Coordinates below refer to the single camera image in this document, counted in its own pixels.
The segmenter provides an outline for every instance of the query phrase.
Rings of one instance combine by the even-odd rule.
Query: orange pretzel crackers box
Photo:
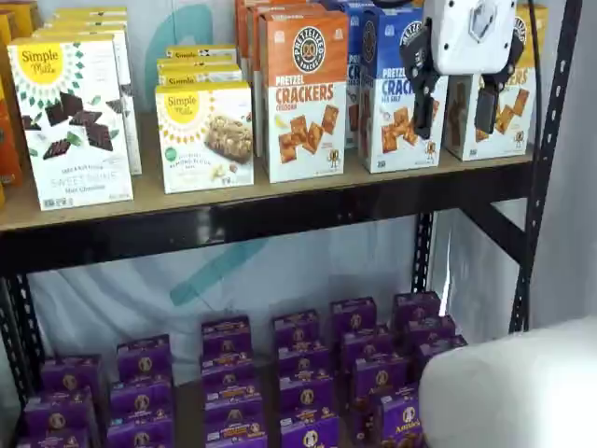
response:
[[[548,9],[535,7],[539,48],[548,26]],[[493,133],[475,128],[481,76],[450,77],[443,146],[462,161],[520,156],[526,152],[535,105],[535,61],[528,5],[518,5],[515,31],[524,44],[516,70],[500,93]]]
[[[259,18],[270,182],[343,173],[347,30],[338,11]]]
[[[274,11],[293,11],[294,14],[315,15],[326,11],[319,3],[297,3],[293,5],[267,5],[249,7],[247,14],[247,37],[249,41],[249,80],[253,81],[253,124],[255,135],[255,152],[258,157],[263,153],[263,78],[261,77],[261,60],[259,51],[259,26],[261,14]]]

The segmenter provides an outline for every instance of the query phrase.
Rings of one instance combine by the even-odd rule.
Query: metal shelving unit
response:
[[[44,360],[27,273],[416,214],[412,289],[419,291],[426,289],[433,212],[452,208],[463,210],[518,263],[531,238],[534,258],[581,8],[582,0],[566,2],[536,172],[531,153],[473,162],[442,153],[438,168],[384,175],[369,175],[348,157],[340,176],[270,185],[257,167],[253,187],[167,196],[157,136],[145,134],[145,172],[133,180],[134,202],[41,213],[31,177],[22,188],[8,190],[0,210],[0,275],[6,292],[0,329],[21,404],[39,389]],[[492,203],[528,197],[532,188],[537,197],[527,234]],[[511,332],[528,322],[523,290],[531,273],[532,267],[527,278],[522,271],[519,275]]]

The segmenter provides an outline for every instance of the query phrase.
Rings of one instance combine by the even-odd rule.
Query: cracker image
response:
[[[526,91],[525,89],[520,89],[513,107],[515,115],[522,117],[522,113],[524,112],[524,107],[526,107],[526,102],[528,99],[529,91]]]
[[[382,126],[382,151],[383,154],[398,150],[398,143],[396,142],[396,126],[390,124]]]
[[[305,149],[309,150],[312,154],[317,152],[317,147],[323,136],[324,128],[317,123],[311,123],[311,126],[309,127],[309,145],[305,145]]]
[[[231,161],[247,163],[253,156],[253,132],[236,119],[218,115],[209,122],[205,145]]]
[[[338,108],[333,105],[327,105],[324,117],[321,120],[321,127],[330,135],[334,133],[336,128],[336,120],[338,119]]]
[[[509,105],[505,106],[499,118],[495,121],[495,129],[501,134],[506,133],[507,128],[510,127],[512,119],[514,119],[514,115],[514,109]]]

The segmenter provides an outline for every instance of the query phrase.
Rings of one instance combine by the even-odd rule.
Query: brand logo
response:
[[[313,73],[326,58],[326,41],[313,26],[305,26],[295,36],[292,46],[295,65],[303,73]]]
[[[363,57],[368,63],[373,61],[376,46],[377,36],[375,35],[375,26],[372,21],[367,21],[363,30]]]

